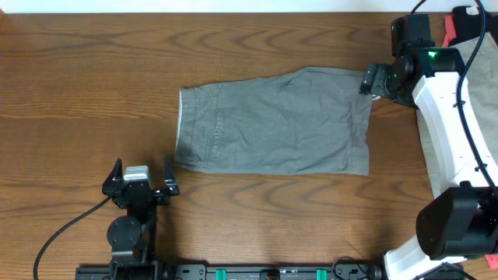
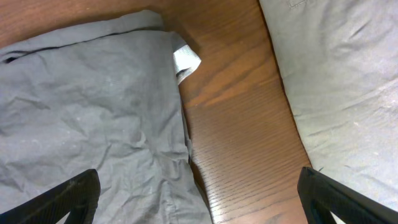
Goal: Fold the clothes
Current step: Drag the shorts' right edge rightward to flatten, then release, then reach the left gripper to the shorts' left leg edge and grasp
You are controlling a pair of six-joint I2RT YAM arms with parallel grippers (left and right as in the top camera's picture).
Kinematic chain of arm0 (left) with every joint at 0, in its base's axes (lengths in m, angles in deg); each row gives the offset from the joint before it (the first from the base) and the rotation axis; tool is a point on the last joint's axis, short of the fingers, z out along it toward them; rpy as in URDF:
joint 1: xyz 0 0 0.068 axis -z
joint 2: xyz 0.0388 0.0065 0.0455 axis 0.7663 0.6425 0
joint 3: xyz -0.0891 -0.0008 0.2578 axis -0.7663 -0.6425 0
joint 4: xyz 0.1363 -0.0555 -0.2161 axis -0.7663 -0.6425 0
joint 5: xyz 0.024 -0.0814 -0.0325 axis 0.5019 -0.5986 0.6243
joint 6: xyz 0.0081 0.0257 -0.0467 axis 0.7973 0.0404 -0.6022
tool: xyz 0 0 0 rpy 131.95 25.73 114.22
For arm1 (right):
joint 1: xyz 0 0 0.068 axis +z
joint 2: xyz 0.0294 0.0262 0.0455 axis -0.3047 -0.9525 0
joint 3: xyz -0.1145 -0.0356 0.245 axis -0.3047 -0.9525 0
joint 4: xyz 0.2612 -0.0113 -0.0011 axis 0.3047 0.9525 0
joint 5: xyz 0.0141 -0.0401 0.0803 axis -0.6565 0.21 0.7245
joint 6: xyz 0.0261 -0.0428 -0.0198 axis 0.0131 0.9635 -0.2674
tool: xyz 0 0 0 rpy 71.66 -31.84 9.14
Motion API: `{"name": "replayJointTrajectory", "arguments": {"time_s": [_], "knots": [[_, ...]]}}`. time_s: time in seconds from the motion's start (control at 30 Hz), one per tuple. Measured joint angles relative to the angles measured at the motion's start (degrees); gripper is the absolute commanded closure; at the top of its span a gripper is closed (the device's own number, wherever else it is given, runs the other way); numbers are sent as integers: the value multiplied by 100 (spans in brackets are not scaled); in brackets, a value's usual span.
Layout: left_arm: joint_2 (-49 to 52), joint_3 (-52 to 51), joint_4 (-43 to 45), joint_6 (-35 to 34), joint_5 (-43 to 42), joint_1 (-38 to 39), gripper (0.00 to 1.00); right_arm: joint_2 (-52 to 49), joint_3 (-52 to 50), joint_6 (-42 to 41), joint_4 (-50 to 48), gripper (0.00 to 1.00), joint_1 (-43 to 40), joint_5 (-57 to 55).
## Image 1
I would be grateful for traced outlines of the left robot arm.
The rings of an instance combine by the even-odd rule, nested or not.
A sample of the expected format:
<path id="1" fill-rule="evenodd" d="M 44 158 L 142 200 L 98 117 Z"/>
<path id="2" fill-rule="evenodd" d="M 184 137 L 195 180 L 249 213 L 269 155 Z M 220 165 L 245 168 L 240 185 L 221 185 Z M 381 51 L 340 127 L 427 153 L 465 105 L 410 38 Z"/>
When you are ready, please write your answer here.
<path id="1" fill-rule="evenodd" d="M 156 259 L 156 209 L 169 205 L 170 198 L 180 194 L 168 157 L 163 161 L 165 187 L 162 189 L 152 189 L 147 166 L 124 168 L 120 159 L 103 182 L 102 193 L 126 211 L 107 230 L 111 280 L 174 278 L 170 266 Z"/>

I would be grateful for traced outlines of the grey shorts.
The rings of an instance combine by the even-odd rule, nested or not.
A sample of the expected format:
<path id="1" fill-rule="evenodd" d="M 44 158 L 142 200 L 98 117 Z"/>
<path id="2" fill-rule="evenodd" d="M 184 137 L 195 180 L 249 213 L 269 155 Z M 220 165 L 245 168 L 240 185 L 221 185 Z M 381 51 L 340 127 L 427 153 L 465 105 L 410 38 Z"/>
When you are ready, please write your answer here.
<path id="1" fill-rule="evenodd" d="M 297 72 L 181 89 L 174 164 L 204 173 L 368 175 L 362 72 Z"/>

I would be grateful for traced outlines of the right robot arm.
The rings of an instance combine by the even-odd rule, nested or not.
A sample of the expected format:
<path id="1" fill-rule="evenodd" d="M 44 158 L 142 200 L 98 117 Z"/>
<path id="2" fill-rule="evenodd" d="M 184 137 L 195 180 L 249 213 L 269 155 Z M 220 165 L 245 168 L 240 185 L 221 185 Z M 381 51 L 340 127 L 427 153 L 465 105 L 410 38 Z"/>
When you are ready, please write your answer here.
<path id="1" fill-rule="evenodd" d="M 497 166 L 468 97 L 469 62 L 437 47 L 426 14 L 391 24 L 393 63 L 372 64 L 359 91 L 415 107 L 440 169 L 438 195 L 417 216 L 416 234 L 369 270 L 371 279 L 460 279 L 459 264 L 497 251 Z"/>

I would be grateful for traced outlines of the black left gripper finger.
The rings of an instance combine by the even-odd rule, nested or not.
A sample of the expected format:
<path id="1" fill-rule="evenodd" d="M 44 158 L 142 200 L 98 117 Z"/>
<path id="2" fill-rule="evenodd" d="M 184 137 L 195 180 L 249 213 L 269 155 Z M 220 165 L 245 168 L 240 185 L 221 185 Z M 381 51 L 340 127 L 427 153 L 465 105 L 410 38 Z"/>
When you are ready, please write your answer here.
<path id="1" fill-rule="evenodd" d="M 116 163 L 114 164 L 114 168 L 107 177 L 107 183 L 113 184 L 116 180 L 120 181 L 122 179 L 123 179 L 122 160 L 121 158 L 118 158 L 116 160 Z"/>
<path id="2" fill-rule="evenodd" d="M 173 169 L 170 166 L 170 161 L 168 155 L 163 157 L 164 161 L 164 183 L 169 190 L 176 189 L 176 178 L 174 176 Z"/>

